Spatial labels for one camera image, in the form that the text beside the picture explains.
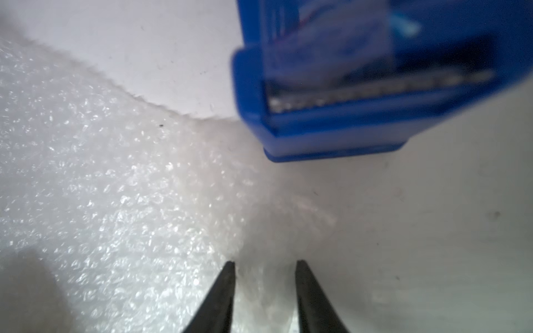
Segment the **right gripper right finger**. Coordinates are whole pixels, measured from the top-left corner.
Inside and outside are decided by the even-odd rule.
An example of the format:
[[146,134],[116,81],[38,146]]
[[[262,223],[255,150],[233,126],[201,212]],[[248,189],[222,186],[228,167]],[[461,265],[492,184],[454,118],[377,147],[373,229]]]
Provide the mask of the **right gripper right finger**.
[[296,264],[295,283],[299,332],[348,333],[305,260]]

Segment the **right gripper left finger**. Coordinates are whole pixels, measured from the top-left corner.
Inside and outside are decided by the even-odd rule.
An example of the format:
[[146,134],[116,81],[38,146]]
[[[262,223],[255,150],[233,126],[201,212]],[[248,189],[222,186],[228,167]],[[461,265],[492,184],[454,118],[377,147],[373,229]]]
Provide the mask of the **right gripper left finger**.
[[229,333],[233,322],[236,273],[228,261],[212,284],[184,333]]

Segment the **bubble wrap sheet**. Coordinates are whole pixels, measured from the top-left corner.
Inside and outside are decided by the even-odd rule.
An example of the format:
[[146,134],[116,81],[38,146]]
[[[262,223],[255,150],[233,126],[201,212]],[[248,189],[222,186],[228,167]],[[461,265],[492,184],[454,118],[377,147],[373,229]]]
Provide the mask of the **bubble wrap sheet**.
[[336,224],[238,123],[1,39],[1,331],[182,332],[234,260],[234,330],[291,332],[295,263]]

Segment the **blue tape dispenser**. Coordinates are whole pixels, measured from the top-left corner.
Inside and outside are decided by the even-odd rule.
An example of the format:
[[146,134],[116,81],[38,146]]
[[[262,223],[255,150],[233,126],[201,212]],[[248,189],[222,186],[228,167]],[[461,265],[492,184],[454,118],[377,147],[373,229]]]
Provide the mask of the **blue tape dispenser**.
[[237,111],[274,162],[398,150],[532,72],[531,1],[237,7]]

